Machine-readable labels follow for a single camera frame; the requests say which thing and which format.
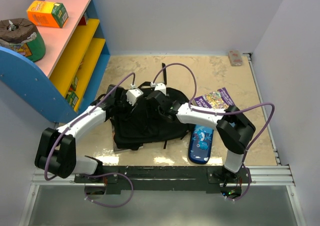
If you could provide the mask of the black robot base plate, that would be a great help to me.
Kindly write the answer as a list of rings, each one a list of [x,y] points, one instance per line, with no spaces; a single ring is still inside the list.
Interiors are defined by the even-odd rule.
[[[122,191],[201,191],[237,195],[252,182],[249,169],[241,167],[235,178],[221,176],[222,166],[101,166],[93,176],[76,175],[74,181],[92,192],[105,188],[107,195]]]

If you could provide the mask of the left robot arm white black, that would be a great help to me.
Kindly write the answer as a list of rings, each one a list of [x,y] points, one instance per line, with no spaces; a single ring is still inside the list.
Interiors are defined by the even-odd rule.
[[[72,174],[84,174],[92,182],[99,182],[104,171],[98,167],[99,160],[78,156],[76,143],[96,126],[127,107],[135,106],[143,92],[138,89],[125,90],[110,85],[108,92],[98,99],[79,116],[57,129],[46,128],[40,137],[34,164],[44,170],[47,181],[55,177],[67,178]]]

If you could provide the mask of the black student backpack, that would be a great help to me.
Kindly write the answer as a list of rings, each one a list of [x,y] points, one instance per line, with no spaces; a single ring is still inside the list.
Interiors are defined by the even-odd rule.
[[[137,87],[143,92],[138,98],[132,111],[121,111],[110,117],[114,126],[114,141],[120,148],[134,144],[153,142],[167,142],[173,139],[183,139],[185,135],[195,129],[194,124],[182,124],[178,121],[167,121],[161,116],[151,116],[148,113],[146,97],[154,91],[151,83],[146,81]],[[181,91],[167,87],[166,96],[181,103],[188,103],[189,99]]]

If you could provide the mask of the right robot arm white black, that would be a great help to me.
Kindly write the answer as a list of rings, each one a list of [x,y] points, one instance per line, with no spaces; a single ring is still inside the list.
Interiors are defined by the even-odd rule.
[[[230,183],[240,176],[243,158],[256,127],[240,110],[232,105],[227,109],[212,109],[192,106],[171,100],[159,90],[146,97],[148,105],[167,121],[194,124],[217,130],[227,156],[220,175]]]

